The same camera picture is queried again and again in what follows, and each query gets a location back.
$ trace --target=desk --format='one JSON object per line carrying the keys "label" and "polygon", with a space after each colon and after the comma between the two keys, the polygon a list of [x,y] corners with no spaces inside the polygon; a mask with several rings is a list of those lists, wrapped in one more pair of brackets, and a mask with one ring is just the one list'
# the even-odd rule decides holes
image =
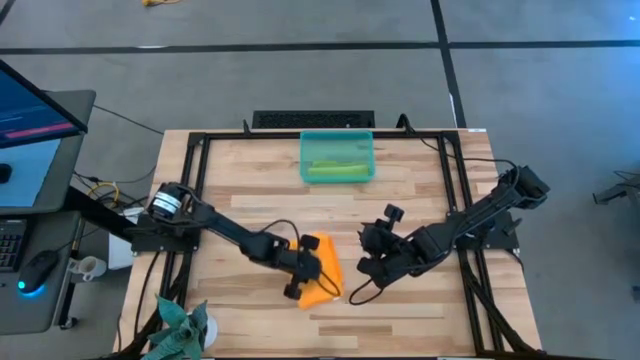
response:
{"label": "desk", "polygon": [[[179,181],[188,131],[165,132],[152,193],[162,182]],[[484,132],[460,130],[467,157],[491,158]],[[297,140],[216,140],[211,143],[203,199],[238,223],[258,230],[287,218],[301,233],[333,237],[345,277],[340,300],[308,311],[282,295],[288,276],[249,262],[218,236],[203,233],[193,256],[187,307],[208,301],[219,336],[205,355],[215,357],[434,356],[474,355],[473,341],[455,256],[418,278],[404,277],[370,304],[348,305],[348,295],[367,277],[356,270],[363,255],[356,231],[361,222],[383,217],[388,203],[405,210],[395,231],[444,220],[447,199],[438,153],[416,139],[376,139],[376,177],[368,184],[306,185],[298,174]],[[190,179],[195,181],[199,150]],[[496,182],[492,163],[467,162],[475,201]],[[292,238],[281,224],[274,233]],[[504,251],[486,251],[495,302],[530,345],[540,341],[526,284],[517,262]],[[142,283],[153,255],[133,264],[122,309],[123,344],[130,343]],[[141,311],[144,325],[156,307],[164,254],[151,272]],[[375,288],[361,293],[373,294]],[[491,349],[486,316],[479,306],[485,347]]]}
{"label": "desk", "polygon": [[[81,122],[89,122],[96,97],[94,91],[60,91],[48,95]],[[32,207],[0,207],[0,216],[27,218],[34,226],[19,270],[40,251],[55,249],[79,237],[82,218],[118,234],[122,234],[124,227],[133,226],[70,187],[83,138],[80,135],[61,140]],[[0,284],[4,285],[0,287],[0,335],[43,332],[51,327],[52,321],[58,325],[67,323],[74,283],[70,281],[66,267],[69,257],[75,254],[70,246],[60,250],[60,261],[47,278],[45,291],[38,296],[26,298],[18,292],[19,272],[0,273]]]}

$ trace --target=monitor screen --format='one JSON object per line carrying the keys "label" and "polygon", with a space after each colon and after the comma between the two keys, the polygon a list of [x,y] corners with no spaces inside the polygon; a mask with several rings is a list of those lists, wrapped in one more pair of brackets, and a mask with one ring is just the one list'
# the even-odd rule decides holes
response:
{"label": "monitor screen", "polygon": [[76,135],[84,130],[6,64],[0,67],[0,148]]}

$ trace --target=green object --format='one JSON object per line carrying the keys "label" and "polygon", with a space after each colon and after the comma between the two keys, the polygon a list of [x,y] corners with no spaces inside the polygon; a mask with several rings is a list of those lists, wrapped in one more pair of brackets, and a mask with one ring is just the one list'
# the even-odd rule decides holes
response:
{"label": "green object", "polygon": [[198,305],[190,315],[178,305],[160,296],[158,311],[168,329],[149,335],[149,341],[157,345],[143,360],[174,360],[184,355],[200,360],[204,351],[207,327],[207,302]]}
{"label": "green object", "polygon": [[369,130],[300,133],[300,176],[304,182],[368,182],[375,170],[373,134]]}

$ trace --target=white cup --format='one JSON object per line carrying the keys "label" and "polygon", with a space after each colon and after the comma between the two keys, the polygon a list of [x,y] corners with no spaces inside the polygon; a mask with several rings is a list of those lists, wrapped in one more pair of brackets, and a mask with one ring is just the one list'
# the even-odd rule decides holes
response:
{"label": "white cup", "polygon": [[82,274],[82,280],[91,281],[107,271],[107,263],[95,256],[87,256],[80,261],[69,259],[68,269],[74,274]]}

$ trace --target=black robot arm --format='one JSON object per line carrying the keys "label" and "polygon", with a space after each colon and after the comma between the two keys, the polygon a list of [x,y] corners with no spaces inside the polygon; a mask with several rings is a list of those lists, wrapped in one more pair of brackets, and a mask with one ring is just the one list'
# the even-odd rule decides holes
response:
{"label": "black robot arm", "polygon": [[536,208],[546,200],[548,191],[529,167],[517,167],[503,174],[491,193],[471,207],[449,214],[443,223],[421,226],[406,237],[393,233],[394,223],[402,220],[404,211],[388,205],[385,215],[389,220],[365,224],[360,233],[362,248],[370,257],[360,259],[358,270],[380,289],[407,274],[419,276],[440,264],[462,237],[479,239],[483,235],[480,230],[491,231],[486,225],[494,218],[512,207]]}
{"label": "black robot arm", "polygon": [[148,212],[164,231],[181,236],[181,232],[188,229],[209,230],[237,245],[252,262],[293,275],[285,287],[285,296],[289,298],[299,299],[298,285],[320,277],[320,260],[311,253],[317,249],[318,239],[303,235],[297,249],[292,250],[287,239],[268,231],[252,232],[244,228],[182,184],[162,184]]}

